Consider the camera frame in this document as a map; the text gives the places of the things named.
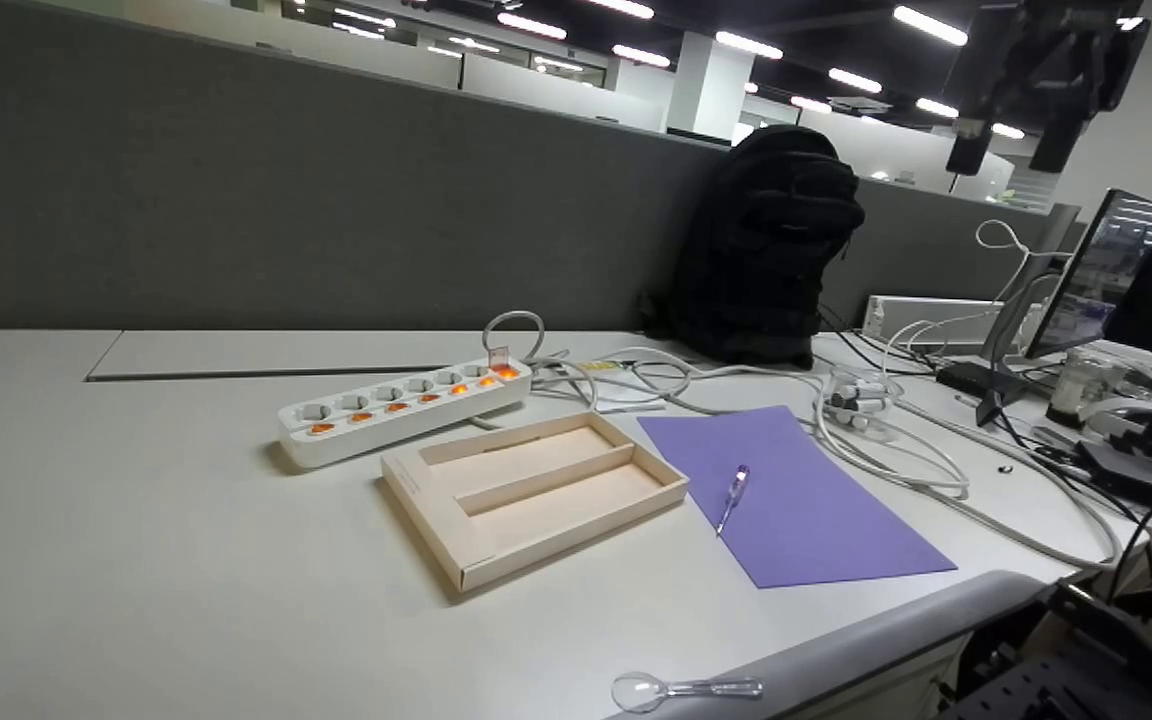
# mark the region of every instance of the white desk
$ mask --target white desk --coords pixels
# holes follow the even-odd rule
[[[334,362],[353,362],[411,338],[478,356],[471,330],[116,338],[0,330],[0,720],[607,715],[618,670],[716,677],[994,567],[1073,571],[918,490],[863,478],[962,571],[757,593],[684,505],[447,604],[371,457],[293,477],[274,450],[280,402],[356,376],[84,376],[100,359],[163,366],[175,353],[203,362],[234,349],[326,362],[314,349],[327,344]],[[550,349],[626,344],[643,338],[551,334]],[[809,409],[787,378],[716,378],[688,399]],[[562,413],[577,402],[528,399],[510,421]],[[907,429],[977,468],[977,508],[1099,554],[1043,478],[1023,468],[999,477],[999,457],[931,422]]]

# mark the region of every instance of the purple folder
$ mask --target purple folder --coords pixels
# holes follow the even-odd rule
[[[745,494],[726,543],[757,586],[952,571],[952,563],[843,477],[784,409],[639,421],[716,524],[735,468]]]

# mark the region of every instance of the computer monitor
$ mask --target computer monitor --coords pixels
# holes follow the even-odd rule
[[[1099,338],[1152,246],[1152,198],[1111,186],[1090,225],[1027,356]]]

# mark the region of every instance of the wooden tray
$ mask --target wooden tray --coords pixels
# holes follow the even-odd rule
[[[684,501],[684,477],[597,413],[402,446],[381,464],[458,597]]]

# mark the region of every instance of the backpack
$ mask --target backpack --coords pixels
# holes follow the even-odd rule
[[[820,277],[862,225],[858,177],[820,133],[752,133],[701,196],[671,330],[714,359],[811,366]]]

